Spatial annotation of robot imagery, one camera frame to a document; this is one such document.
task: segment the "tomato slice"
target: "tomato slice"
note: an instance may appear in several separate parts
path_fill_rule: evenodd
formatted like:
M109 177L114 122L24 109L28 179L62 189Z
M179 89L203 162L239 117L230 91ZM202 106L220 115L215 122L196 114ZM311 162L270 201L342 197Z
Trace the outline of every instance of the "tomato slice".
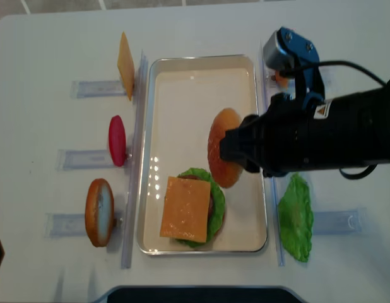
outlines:
M115 166L123 166L126 160L126 135L121 117L112 117L109 124L108 144Z

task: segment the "lettuce leaf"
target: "lettuce leaf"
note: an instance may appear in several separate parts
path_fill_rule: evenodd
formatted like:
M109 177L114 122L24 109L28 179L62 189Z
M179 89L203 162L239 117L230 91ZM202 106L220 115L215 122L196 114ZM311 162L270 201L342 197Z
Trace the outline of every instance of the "lettuce leaf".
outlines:
M208 233L206 235L206 242L198 243L189 240L178 240L180 243L186 244L189 247L198 247L205 245L210 240L212 240L213 236L219 231L220 227L222 227L223 216L226 209L225 196L223 195L219 185L213 180L211 174L206 170L190 168L178 176L181 177L183 175L196 175L201 180L210 182L210 190L213 197L213 213L208 220Z
M313 212L309 187L298 174L292 175L278 205L283 247L298 261L307 262L312 247Z

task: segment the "cheese slice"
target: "cheese slice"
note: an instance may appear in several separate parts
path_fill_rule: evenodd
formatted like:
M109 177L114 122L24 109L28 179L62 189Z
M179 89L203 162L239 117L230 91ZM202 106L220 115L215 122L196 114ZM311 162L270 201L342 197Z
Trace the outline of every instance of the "cheese slice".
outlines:
M119 43L117 65L126 89L126 95L131 100L134 85L134 64L125 32L122 32L121 42Z
M206 242L210 183L168 177L160 237Z

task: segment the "white tray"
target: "white tray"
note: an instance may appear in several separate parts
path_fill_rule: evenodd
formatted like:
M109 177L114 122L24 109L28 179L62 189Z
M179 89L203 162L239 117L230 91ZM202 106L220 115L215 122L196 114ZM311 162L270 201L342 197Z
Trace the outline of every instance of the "white tray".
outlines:
M146 254L254 252L267 239L261 174L243 172L226 197L225 223L213 241L191 249L160 237L168 176L209 170L208 135L225 107L257 113L254 65L245 56L161 59L150 69L138 214L138 244Z

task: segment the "white table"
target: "white table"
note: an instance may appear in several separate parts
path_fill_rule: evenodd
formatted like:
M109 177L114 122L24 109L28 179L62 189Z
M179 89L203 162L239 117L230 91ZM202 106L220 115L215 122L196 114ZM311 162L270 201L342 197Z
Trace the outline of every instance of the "white table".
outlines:
M45 214L82 213L96 177L110 182L122 205L126 201L123 170L55 170L58 149L105 148L116 112L133 132L126 98L69 96L73 80L118 79L123 30L136 65L142 49L150 64L163 57L246 54L257 65L260 40L282 25L311 39L321 59L352 60L390 79L390 1L296 0L2 20L0 238L6 255L0 302L87 302L124 285L281 285L309 302L390 302L390 165L358 182L335 171L311 175L316 210L367 207L381 238L314 237L305 266L286 255L286 266L278 267L269 181L269 240L256 254L150 258L135 244L132 268L122 270L120 246L95 249L86 237L43 237ZM334 68L334 75L340 93L375 87L345 68Z

